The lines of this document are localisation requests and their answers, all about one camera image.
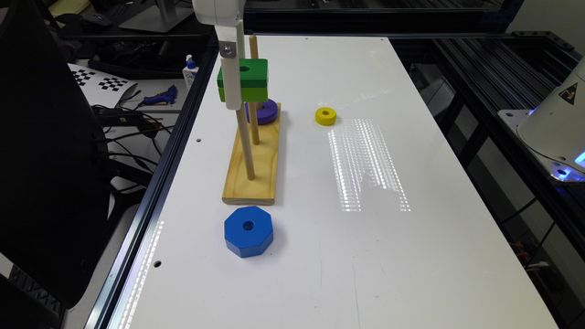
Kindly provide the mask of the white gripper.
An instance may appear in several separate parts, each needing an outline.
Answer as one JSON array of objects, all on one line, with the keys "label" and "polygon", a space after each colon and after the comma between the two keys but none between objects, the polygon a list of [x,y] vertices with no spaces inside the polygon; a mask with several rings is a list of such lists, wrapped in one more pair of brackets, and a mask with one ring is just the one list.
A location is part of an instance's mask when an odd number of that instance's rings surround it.
[{"label": "white gripper", "polygon": [[239,61],[245,58],[240,20],[245,0],[193,0],[192,6],[199,23],[216,26],[226,107],[239,110],[242,105]]}]

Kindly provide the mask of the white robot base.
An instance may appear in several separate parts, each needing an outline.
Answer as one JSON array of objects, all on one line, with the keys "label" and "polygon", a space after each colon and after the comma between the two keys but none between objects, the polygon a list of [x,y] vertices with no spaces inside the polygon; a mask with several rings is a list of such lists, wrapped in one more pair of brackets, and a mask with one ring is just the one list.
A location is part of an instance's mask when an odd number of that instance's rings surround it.
[{"label": "white robot base", "polygon": [[501,110],[500,119],[563,183],[584,181],[584,62],[532,110]]}]

